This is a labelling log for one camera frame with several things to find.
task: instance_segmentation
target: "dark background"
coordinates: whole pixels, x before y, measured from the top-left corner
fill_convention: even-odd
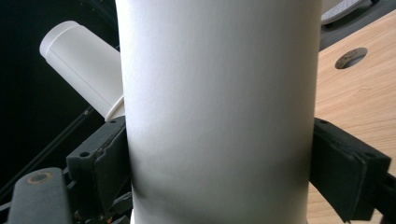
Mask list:
[[[367,1],[347,17],[322,27],[320,49],[394,8],[394,0],[381,0],[374,6]],[[3,204],[10,200],[9,190],[13,186],[10,180],[30,173],[21,172],[23,167],[64,168],[65,156],[104,123],[39,54],[45,34],[63,21],[76,21],[116,49],[119,39],[117,23],[110,19],[116,17],[114,0],[2,0],[0,9],[0,197],[5,196],[0,204]]]

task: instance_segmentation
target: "white plastic pipe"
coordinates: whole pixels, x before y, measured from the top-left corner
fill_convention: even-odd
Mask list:
[[[104,40],[65,21],[47,33],[40,53],[105,121],[124,115],[120,53]]]
[[[321,1],[117,11],[134,223],[306,223]]]

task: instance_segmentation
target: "white cylinder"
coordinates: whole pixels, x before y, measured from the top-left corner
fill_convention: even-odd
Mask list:
[[[105,121],[124,115],[120,53],[104,40],[65,21],[47,33],[40,53]]]
[[[321,2],[117,10],[135,224],[306,223]]]

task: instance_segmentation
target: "black plastic part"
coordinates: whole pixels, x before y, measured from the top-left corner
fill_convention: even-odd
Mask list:
[[[7,224],[71,224],[71,217],[62,170],[42,169],[18,180]]]
[[[372,204],[384,215],[381,223],[396,223],[396,177],[388,174],[383,183],[375,189]]]
[[[130,179],[125,117],[105,123],[66,158],[73,209],[79,218],[109,217],[120,190]]]
[[[390,158],[322,119],[315,119],[311,183],[344,221],[370,220],[370,199]]]

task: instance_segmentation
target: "wooden tabletop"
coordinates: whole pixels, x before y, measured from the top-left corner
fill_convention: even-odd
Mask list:
[[[367,49],[360,62],[335,68],[343,55],[352,50],[347,61],[359,48]],[[393,158],[389,172],[396,175],[396,10],[319,53],[315,116]],[[370,222],[352,223],[379,223],[381,217],[375,212]],[[307,219],[309,224],[343,223],[312,185]]]

